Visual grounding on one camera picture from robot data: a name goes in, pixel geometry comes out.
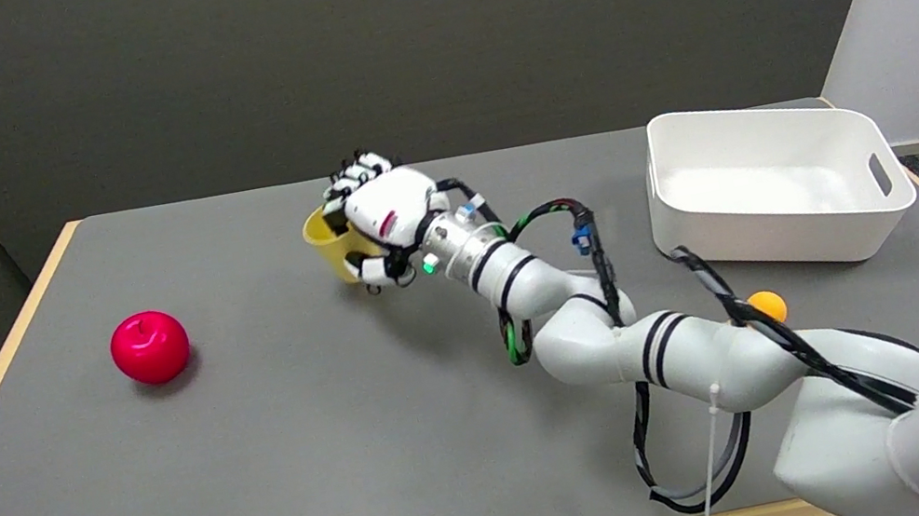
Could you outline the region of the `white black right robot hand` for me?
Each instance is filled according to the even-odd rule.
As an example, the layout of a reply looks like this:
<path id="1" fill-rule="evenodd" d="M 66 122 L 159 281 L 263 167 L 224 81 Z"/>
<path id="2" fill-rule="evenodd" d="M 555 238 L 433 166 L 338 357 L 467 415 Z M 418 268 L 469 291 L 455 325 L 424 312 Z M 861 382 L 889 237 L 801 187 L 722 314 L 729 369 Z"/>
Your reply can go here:
<path id="1" fill-rule="evenodd" d="M 380 255 L 350 251 L 344 263 L 355 281 L 382 288 L 412 283 L 412 255 L 420 248 L 427 215 L 448 208 L 427 174 L 359 149 L 330 176 L 323 200 L 323 221 L 332 232 L 353 231 L 378 245 Z"/>

